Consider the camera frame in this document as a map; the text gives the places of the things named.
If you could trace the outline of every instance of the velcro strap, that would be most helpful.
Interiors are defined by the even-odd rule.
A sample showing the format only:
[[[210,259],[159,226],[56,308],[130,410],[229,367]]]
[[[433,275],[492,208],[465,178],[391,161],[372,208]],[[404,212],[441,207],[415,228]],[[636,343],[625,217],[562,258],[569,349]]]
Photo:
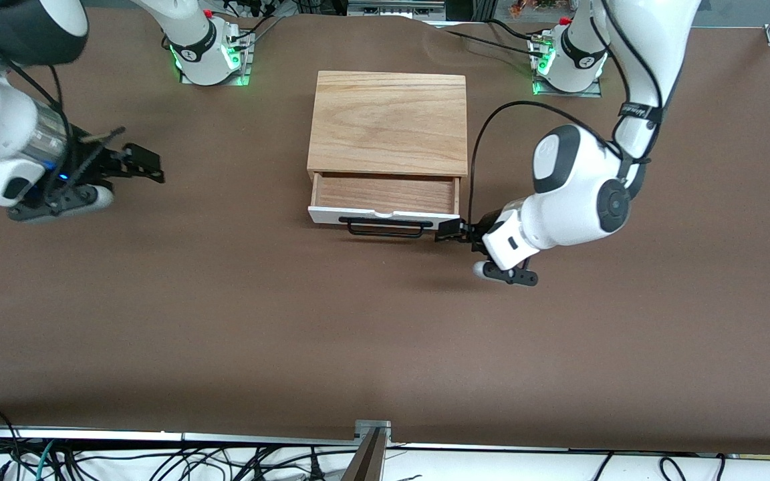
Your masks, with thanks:
[[[645,106],[644,104],[626,102],[620,107],[620,113],[618,115],[644,119],[660,124],[667,115],[667,109],[659,109],[658,107]]]

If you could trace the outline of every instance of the gray floor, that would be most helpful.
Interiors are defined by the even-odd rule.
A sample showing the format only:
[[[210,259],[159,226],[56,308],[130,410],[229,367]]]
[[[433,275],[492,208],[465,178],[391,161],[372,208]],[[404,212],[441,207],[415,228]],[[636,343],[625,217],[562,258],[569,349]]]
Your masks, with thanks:
[[[83,0],[86,6],[129,6],[127,0]],[[513,0],[500,0],[496,17],[510,19],[508,9]],[[560,11],[525,10],[520,21],[557,21]],[[762,27],[770,22],[770,0],[700,0],[700,11],[694,24],[698,27]]]

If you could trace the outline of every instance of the wood grain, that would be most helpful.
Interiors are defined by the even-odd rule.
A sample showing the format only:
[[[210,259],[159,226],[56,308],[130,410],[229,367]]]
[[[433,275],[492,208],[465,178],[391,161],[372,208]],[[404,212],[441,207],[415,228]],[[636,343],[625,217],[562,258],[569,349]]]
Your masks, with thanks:
[[[321,71],[308,170],[466,176],[465,77]]]
[[[318,207],[459,213],[453,205],[453,178],[324,173],[314,180],[312,205]]]

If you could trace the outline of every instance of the brown table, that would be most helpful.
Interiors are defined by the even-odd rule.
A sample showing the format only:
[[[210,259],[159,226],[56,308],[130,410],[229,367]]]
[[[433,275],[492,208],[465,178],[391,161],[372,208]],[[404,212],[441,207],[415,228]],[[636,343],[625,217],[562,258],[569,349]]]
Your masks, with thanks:
[[[250,86],[195,88],[143,12],[89,13],[85,54],[61,68],[68,115],[125,125],[168,183],[121,180],[109,210],[47,225],[0,210],[0,408],[16,423],[349,438],[385,418],[397,441],[770,452],[760,30],[693,31],[629,225],[541,253],[540,285],[520,289],[474,277],[465,246],[312,224],[305,157],[319,69],[464,74],[473,142],[531,95],[522,55],[407,19],[302,15],[257,44]],[[608,70],[601,100],[545,100],[609,134]],[[560,123],[495,120],[477,213],[531,192],[532,149]]]

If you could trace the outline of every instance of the wooden box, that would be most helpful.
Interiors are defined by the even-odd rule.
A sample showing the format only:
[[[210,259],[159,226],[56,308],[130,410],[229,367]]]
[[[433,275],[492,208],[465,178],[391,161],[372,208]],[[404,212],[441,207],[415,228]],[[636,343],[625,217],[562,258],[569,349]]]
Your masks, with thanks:
[[[320,72],[311,123],[314,222],[459,218],[468,174],[465,77]]]

